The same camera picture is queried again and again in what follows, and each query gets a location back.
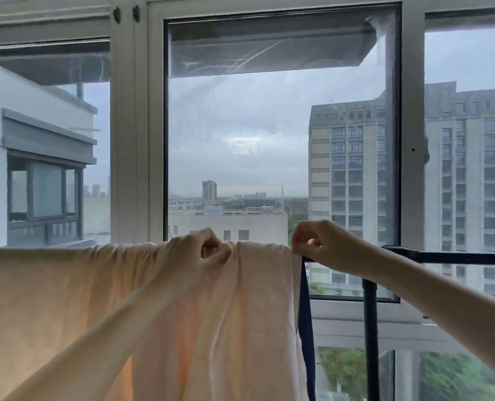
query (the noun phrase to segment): hand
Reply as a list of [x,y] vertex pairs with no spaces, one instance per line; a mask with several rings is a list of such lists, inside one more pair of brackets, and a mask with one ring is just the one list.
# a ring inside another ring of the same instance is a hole
[[231,247],[210,228],[173,238],[164,250],[164,264],[150,284],[159,286],[157,290],[171,289],[177,297],[194,288],[231,255]]
[[328,268],[369,278],[380,248],[330,221],[300,222],[292,235],[292,251]]

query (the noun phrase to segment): navy blue cloth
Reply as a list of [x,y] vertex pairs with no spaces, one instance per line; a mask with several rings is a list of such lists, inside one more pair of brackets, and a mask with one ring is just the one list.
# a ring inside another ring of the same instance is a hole
[[307,394],[309,401],[316,401],[316,358],[314,356],[313,321],[311,299],[305,260],[301,262],[301,283],[299,286],[298,331],[301,338],[301,351],[307,370]]

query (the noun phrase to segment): towel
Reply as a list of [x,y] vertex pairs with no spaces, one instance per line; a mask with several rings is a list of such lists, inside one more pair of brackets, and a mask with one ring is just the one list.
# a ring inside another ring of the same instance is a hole
[[[308,399],[301,257],[230,244],[226,264],[141,338],[107,401]],[[155,276],[164,245],[0,249],[0,399]]]

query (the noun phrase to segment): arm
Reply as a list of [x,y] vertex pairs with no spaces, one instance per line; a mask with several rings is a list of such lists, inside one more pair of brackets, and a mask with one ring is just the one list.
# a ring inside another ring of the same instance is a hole
[[230,255],[207,259],[203,246],[220,244],[210,229],[168,243],[157,276],[131,293],[103,321],[58,354],[4,401],[103,401],[137,341],[156,317]]
[[495,370],[495,297],[486,296],[374,246],[328,221],[300,223],[292,248],[402,297]]

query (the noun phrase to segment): cloudy sky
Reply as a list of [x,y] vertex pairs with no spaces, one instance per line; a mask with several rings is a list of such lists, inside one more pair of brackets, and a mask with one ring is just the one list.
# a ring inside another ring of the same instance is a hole
[[[425,81],[457,81],[458,91],[495,88],[495,29],[426,34]],[[384,37],[358,67],[291,70],[170,81],[169,186],[201,196],[215,180],[218,195],[308,195],[308,123],[311,106],[370,100],[385,89]],[[88,84],[85,99],[98,107],[97,165],[85,184],[107,186],[108,84]],[[250,154],[230,139],[248,140]]]

